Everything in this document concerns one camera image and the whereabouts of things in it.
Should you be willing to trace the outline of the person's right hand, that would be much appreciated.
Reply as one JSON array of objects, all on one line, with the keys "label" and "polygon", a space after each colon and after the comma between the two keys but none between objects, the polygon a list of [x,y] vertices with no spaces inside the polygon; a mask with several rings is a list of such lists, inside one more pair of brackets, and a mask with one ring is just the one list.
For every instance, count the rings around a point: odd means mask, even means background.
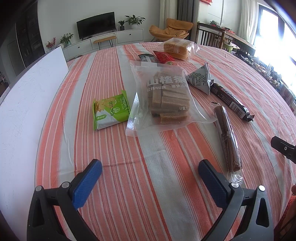
[{"label": "person's right hand", "polygon": [[296,185],[293,185],[293,186],[292,186],[292,193],[293,193],[294,195],[296,195]]}]

